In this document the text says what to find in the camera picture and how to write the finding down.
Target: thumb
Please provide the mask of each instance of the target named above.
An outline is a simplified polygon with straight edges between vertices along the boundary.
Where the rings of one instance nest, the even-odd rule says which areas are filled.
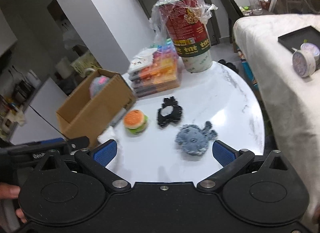
[[[17,199],[19,192],[19,186],[0,183],[0,199]]]

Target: human hand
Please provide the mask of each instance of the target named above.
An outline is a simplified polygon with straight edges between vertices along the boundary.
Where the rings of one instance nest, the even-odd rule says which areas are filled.
[[[0,183],[0,199],[17,199],[20,193],[20,187],[15,185],[9,185],[6,183]],[[16,210],[16,215],[21,219],[22,223],[26,223],[27,220],[21,209]]]

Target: silver bolt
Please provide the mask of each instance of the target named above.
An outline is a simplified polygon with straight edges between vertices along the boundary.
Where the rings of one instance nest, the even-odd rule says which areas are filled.
[[[213,188],[215,185],[216,183],[212,180],[203,180],[200,182],[200,186],[207,189]]]
[[[166,191],[166,190],[168,190],[169,189],[169,187],[168,186],[160,186],[160,190],[163,190],[163,191]]]
[[[121,189],[121,188],[126,187],[126,186],[128,185],[128,182],[125,181],[125,180],[115,180],[115,181],[112,183],[112,185],[113,185],[114,187],[116,187],[116,188]]]

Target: marble pattern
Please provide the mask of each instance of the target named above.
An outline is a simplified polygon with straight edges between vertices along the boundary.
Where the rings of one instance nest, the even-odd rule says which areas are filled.
[[[170,96],[179,101],[183,115],[177,125],[160,128],[157,109],[163,98]],[[133,108],[149,117],[148,128],[134,136],[119,122],[115,132],[120,151],[107,166],[132,185],[136,181],[192,181],[196,185],[222,168],[212,155],[213,142],[203,156],[190,156],[181,150],[174,140],[183,124],[203,126],[209,120],[219,140],[237,150],[248,148],[263,154],[264,123],[259,104],[247,83],[217,62],[202,73],[183,70],[179,88],[144,97]]]

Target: plastic bottle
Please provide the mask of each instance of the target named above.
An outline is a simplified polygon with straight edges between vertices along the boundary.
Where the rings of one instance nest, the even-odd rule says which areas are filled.
[[[259,0],[249,0],[250,9],[254,15],[261,15],[263,13]]]

